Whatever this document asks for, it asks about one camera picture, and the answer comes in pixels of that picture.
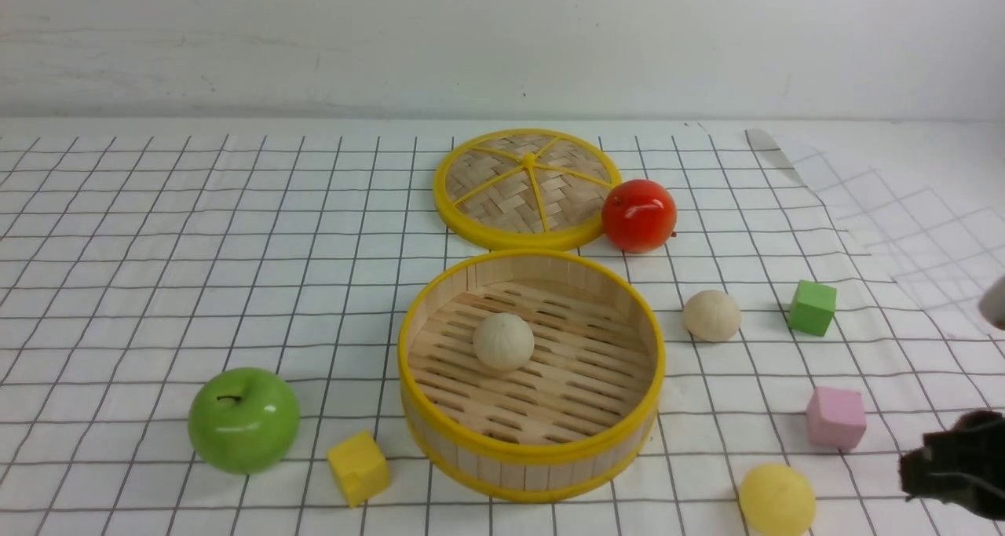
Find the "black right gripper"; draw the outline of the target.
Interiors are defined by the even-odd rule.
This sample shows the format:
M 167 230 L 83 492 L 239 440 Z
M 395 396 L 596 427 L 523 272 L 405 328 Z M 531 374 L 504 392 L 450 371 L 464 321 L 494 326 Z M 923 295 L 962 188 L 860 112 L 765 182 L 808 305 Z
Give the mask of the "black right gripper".
M 922 435 L 922 446 L 900 456 L 900 486 L 907 501 L 934 499 L 1002 520 L 1003 414 L 973 410 L 947 430 Z

